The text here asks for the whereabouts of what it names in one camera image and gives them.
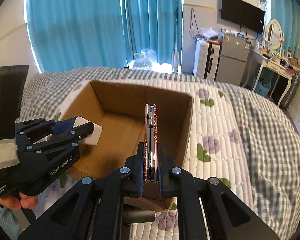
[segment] finger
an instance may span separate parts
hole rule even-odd
[[[0,205],[7,207],[12,210],[17,210],[21,208],[21,203],[17,198],[12,195],[3,196],[0,198]]]
[[[19,193],[19,195],[21,197],[20,203],[23,208],[34,209],[37,206],[37,196],[27,196],[22,194],[21,192]]]

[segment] green leaf pattern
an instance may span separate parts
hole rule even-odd
[[[177,204],[172,203],[172,206],[171,206],[170,210],[176,210],[176,209],[177,209]]]
[[[61,116],[61,112],[57,113],[54,117],[53,117],[53,120],[59,120]]]
[[[211,162],[211,157],[207,155],[207,150],[203,149],[200,143],[197,144],[197,158],[204,163]]]
[[[60,187],[64,188],[67,182],[67,174],[63,173],[62,175],[60,175],[59,177],[59,183],[60,183]]]
[[[206,106],[210,106],[210,107],[214,106],[214,101],[213,101],[212,98],[210,98],[210,99],[201,99],[200,103],[202,103],[202,104],[204,104]]]
[[[225,184],[227,186],[228,189],[231,189],[231,183],[228,179],[226,179],[226,178],[219,178],[219,179],[221,180],[221,182],[223,184]]]

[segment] bed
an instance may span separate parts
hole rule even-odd
[[[84,67],[36,75],[24,90],[19,121],[52,119],[76,86],[95,79],[192,95],[194,113],[183,168],[199,178],[222,178],[280,239],[295,232],[300,219],[300,137],[275,104],[244,88],[189,75]],[[55,181],[39,195],[35,214],[42,214],[74,183],[68,178],[60,188]],[[155,222],[133,225],[131,238],[178,239],[176,212],[158,213]]]

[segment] metal bolt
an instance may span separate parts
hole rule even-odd
[[[130,172],[130,169],[129,169],[128,167],[122,167],[122,168],[120,169],[120,172],[123,173],[123,174],[127,174],[127,173]]]
[[[219,184],[219,180],[218,180],[218,178],[216,178],[216,177],[211,177],[211,178],[209,179],[209,182],[210,182],[212,185],[217,185],[217,184]]]
[[[92,179],[90,177],[84,177],[82,180],[81,180],[82,184],[90,184],[92,182]]]
[[[174,167],[174,168],[172,168],[172,173],[174,173],[174,174],[180,174],[181,171],[182,171],[182,170],[181,170],[179,167]]]

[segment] table leg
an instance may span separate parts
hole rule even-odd
[[[287,85],[287,87],[286,87],[286,90],[283,92],[282,96],[280,97],[280,100],[279,100],[279,102],[278,102],[278,107],[280,107],[280,103],[281,103],[283,97],[284,97],[284,96],[286,95],[286,93],[288,92],[290,86],[291,86],[291,78],[288,79],[288,85]]]
[[[272,91],[271,91],[271,93],[270,93],[270,97],[272,96],[272,93],[273,93],[273,91],[275,90],[275,88],[277,87],[277,83],[278,83],[278,81],[279,81],[279,77],[280,77],[280,75],[278,74],[278,76],[277,76],[277,80],[275,81],[275,83],[274,83],[274,87],[273,87],[273,89],[272,89]]]
[[[251,62],[253,62],[253,54],[251,55],[249,62],[247,64],[248,67],[248,72],[247,72],[247,77],[246,77],[246,81],[244,82],[244,84],[242,85],[243,88],[245,88],[245,86],[247,85],[248,81],[249,81],[249,77],[250,77],[250,67],[251,67]]]
[[[248,65],[247,78],[246,78],[246,81],[244,82],[244,84],[242,85],[243,88],[247,85],[249,77],[250,77],[250,66]]]
[[[260,66],[259,73],[258,73],[258,76],[257,76],[256,82],[255,82],[255,84],[254,84],[254,86],[253,86],[252,92],[254,92],[254,91],[255,91],[255,89],[256,89],[256,87],[257,87],[258,80],[259,80],[259,78],[260,78],[260,75],[261,75],[262,69],[263,69],[263,63],[262,63],[262,64],[261,64],[261,66]]]

